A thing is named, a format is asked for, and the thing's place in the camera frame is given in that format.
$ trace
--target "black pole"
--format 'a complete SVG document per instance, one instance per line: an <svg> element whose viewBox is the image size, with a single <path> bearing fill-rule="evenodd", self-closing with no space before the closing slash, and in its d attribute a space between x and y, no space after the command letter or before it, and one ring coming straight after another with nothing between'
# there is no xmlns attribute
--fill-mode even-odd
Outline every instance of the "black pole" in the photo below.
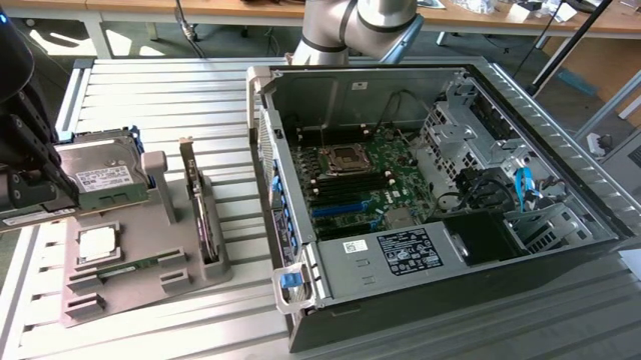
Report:
<svg viewBox="0 0 641 360"><path fill-rule="evenodd" d="M590 17L587 17L581 27L578 28L577 32L574 33L574 35L571 35L570 41L567 41L567 44L561 49L561 52L558 53L557 57L554 58L554 60L551 60L549 66L541 72L541 75L537 77L537 80L526 87L526 91L530 95L534 95L539 91L541 86L543 86L545 82L547 81L547 78L555 72L557 68L559 67L567 55L570 55L570 51L574 49L577 43L583 38L583 35L590 29L591 24L594 23L594 21L597 21L597 19L599 18L601 14L603 13L610 3L611 3L611 0L602 0L601 4L598 4L598 7L595 8L594 12L590 14Z"/></svg>

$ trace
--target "floor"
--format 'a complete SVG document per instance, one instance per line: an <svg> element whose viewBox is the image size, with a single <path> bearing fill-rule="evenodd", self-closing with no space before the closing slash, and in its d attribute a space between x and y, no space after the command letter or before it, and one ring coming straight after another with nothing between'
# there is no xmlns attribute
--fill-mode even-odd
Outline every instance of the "floor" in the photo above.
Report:
<svg viewBox="0 0 641 360"><path fill-rule="evenodd" d="M20 20L16 24L24 38L29 41L36 59L36 74L45 89L51 115L55 118L73 61L79 58L91 58L95 54L91 41L80 22L37 19L33 28L26 27ZM161 55L195 57L175 24L157 24L159 40L156 41L148 39L143 23L107 22L104 28L112 43L113 54L119 57L144 58ZM284 53L294 52L300 38L299 28L274 28L268 36L270 29L255 26L250 27L248 37L240 36L241 28L231 25L197 26L199 46L208 57L275 56L276 53L282 56ZM436 36L438 33L423 31L407 55L485 56L490 61L499 63L510 74L519 66L534 41L533 37L506 35L486 37L481 34L461 34L458 37L447 37L446 46L436 46ZM515 76L522 85L535 78L546 62L547 55L535 50ZM557 78L550 80L537 100L570 132L579 129L603 105L597 97L583 94ZM595 129L598 134L611 135L614 144L619 143L631 131L633 127L629 123L619 120L615 115L609 116ZM0 237L0 286L16 241L16 234Z"/></svg>

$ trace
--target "power supply label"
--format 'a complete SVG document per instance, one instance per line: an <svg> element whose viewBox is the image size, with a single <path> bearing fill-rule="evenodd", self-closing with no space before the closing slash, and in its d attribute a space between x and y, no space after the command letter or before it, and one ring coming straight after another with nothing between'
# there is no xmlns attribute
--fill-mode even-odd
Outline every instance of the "power supply label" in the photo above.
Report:
<svg viewBox="0 0 641 360"><path fill-rule="evenodd" d="M379 236L378 243L391 274L396 276L443 266L424 229Z"/></svg>

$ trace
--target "motherboard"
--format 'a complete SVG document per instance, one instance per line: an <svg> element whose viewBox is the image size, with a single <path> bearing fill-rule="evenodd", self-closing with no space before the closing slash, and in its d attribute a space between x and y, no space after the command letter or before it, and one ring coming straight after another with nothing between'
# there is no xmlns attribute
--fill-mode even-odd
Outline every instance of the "motherboard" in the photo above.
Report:
<svg viewBox="0 0 641 360"><path fill-rule="evenodd" d="M387 127L362 139L332 135L308 146L316 141L302 135L290 148L318 239L420 224L434 201L403 133Z"/></svg>

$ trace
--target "blue pcie slot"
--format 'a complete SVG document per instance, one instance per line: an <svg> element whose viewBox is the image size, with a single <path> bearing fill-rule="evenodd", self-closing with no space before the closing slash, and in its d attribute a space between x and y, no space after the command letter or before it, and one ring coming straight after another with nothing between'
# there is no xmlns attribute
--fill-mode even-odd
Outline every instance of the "blue pcie slot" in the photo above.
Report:
<svg viewBox="0 0 641 360"><path fill-rule="evenodd" d="M330 208L315 208L311 210L312 218L323 216L334 216L347 214L350 212L364 212L367 210L368 201L356 202L355 204L331 206Z"/></svg>

